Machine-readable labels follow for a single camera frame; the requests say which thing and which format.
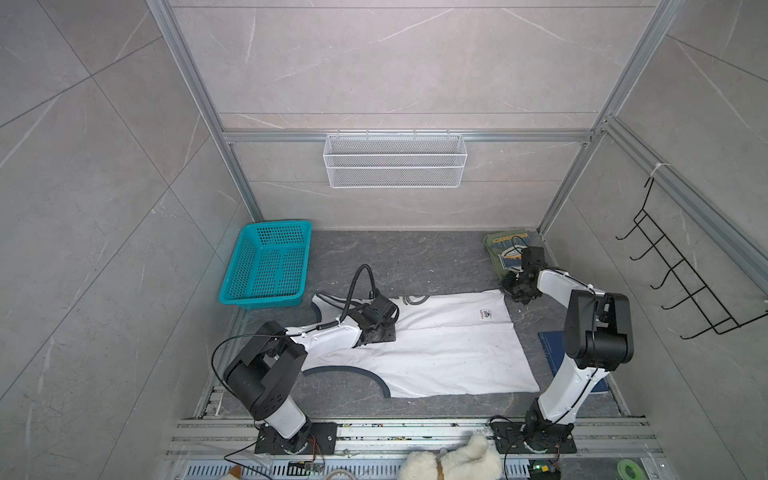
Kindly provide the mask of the green tank top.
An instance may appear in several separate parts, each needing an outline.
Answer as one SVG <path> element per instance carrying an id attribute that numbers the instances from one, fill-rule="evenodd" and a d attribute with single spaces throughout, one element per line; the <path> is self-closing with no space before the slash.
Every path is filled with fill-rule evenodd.
<path id="1" fill-rule="evenodd" d="M 488 233 L 484 236 L 483 245 L 499 280 L 509 272 L 520 271 L 521 253 L 528 248 L 530 242 L 530 234 L 524 229 Z"/>

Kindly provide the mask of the white tank top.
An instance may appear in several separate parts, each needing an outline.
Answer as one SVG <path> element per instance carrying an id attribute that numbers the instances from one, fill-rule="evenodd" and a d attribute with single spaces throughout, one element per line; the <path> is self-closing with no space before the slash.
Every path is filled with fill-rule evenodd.
<path id="1" fill-rule="evenodd" d="M 307 359 L 303 374 L 363 374 L 388 398 L 538 392 L 501 291 L 393 302 L 395 341 Z"/>

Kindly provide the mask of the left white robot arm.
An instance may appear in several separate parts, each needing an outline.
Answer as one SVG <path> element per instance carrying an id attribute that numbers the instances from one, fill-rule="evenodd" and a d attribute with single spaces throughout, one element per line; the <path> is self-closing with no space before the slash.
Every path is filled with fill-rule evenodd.
<path id="1" fill-rule="evenodd" d="M 291 397 L 305 363 L 337 351 L 393 342 L 400 316 L 395 302 L 379 293 L 350 301 L 318 293 L 312 309 L 316 321 L 308 326 L 284 328 L 275 321 L 262 325 L 217 376 L 289 453 L 312 442 L 312 422 Z"/>

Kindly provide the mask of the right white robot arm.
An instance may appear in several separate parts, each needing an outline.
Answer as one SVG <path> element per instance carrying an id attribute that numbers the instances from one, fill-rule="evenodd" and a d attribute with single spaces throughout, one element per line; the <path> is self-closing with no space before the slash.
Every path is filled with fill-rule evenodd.
<path id="1" fill-rule="evenodd" d="M 522 304 L 549 296 L 566 307 L 566 318 L 563 361 L 525 420 L 490 419 L 496 448 L 501 454 L 574 453 L 579 409 L 602 379 L 633 357 L 630 301 L 549 267 L 544 249 L 535 246 L 522 249 L 521 270 L 507 274 L 502 289 Z"/>

